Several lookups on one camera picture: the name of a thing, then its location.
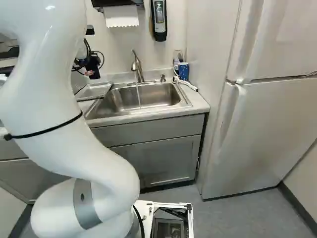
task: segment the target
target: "power cord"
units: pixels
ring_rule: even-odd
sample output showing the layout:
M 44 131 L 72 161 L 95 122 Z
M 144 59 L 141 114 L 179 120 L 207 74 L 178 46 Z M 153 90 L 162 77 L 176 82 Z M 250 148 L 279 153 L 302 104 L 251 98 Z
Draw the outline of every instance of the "power cord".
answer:
M 133 209 L 134 209 L 135 213 L 137 214 L 137 217 L 138 217 L 138 220 L 139 220 L 140 230 L 141 230 L 141 238 L 145 238 L 144 225 L 143 225 L 140 213 L 139 213 L 138 209 L 134 205 L 133 205 Z
M 86 51 L 87 51 L 87 52 L 86 52 L 86 53 L 87 53 L 87 57 L 84 59 L 85 64 L 83 64 L 83 65 L 81 65 L 81 66 L 79 66 L 79 67 L 73 67 L 73 68 L 72 68 L 72 72 L 78 72 L 78 73 L 81 74 L 81 75 L 86 75 L 85 73 L 82 73 L 82 72 L 80 72 L 79 70 L 81 70 L 82 68 L 84 68 L 84 67 L 86 67 L 86 66 L 88 65 L 88 63 L 90 62 L 90 59 L 91 59 L 91 57 L 92 57 L 93 54 L 96 54 L 95 57 L 98 57 L 98 56 L 97 56 L 98 53 L 102 55 L 103 60 L 102 60 L 102 63 L 101 63 L 101 65 L 99 66 L 98 69 L 101 69 L 101 68 L 103 67 L 103 65 L 105 64 L 105 56 L 104 56 L 104 54 L 103 54 L 102 52 L 100 52 L 100 51 L 92 51 L 92 50 L 91 50 L 91 47 L 90 47 L 90 45 L 89 45 L 89 43 L 88 43 L 88 41 L 86 40 L 86 38 L 84 39 L 84 43 L 85 43 Z
M 101 69 L 103 67 L 103 65 L 105 64 L 105 56 L 104 56 L 104 54 L 102 52 L 100 52 L 100 51 L 92 51 L 92 53 L 99 53 L 99 54 L 101 54 L 103 56 L 103 62 L 102 62 L 102 64 L 99 67 L 99 69 Z

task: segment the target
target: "sink basin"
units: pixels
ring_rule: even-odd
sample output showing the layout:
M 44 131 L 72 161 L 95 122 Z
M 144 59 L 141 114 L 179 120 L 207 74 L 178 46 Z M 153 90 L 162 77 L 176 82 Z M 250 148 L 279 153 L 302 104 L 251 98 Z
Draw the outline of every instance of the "sink basin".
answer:
M 92 107 L 86 114 L 86 119 L 156 112 L 185 106 L 190 106 L 188 100 L 178 85 L 172 83 L 141 84 L 138 85 L 138 90 L 136 86 L 117 85 Z

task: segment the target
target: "freezer door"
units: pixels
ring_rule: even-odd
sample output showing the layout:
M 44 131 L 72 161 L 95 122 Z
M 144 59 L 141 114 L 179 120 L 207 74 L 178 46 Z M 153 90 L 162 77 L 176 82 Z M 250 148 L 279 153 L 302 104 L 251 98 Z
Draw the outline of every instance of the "freezer door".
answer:
M 317 78 L 226 83 L 223 98 L 203 199 L 278 185 L 317 137 Z
M 228 79 L 305 75 L 317 70 L 317 1 L 243 0 Z

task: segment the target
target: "gray floor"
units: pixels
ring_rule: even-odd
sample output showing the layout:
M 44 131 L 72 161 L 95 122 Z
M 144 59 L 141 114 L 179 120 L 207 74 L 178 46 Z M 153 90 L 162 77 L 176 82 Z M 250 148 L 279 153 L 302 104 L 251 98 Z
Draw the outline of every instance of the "gray floor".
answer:
M 140 195 L 154 202 L 191 202 L 195 238 L 314 238 L 277 190 L 203 202 L 195 185 Z M 21 238 L 35 238 L 26 227 Z

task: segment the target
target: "blue cup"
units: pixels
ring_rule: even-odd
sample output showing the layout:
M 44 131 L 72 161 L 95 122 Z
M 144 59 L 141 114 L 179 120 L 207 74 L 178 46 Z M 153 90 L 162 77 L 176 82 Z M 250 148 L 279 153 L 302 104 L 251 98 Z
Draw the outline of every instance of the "blue cup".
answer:
M 183 62 L 178 64 L 179 79 L 189 80 L 189 63 Z

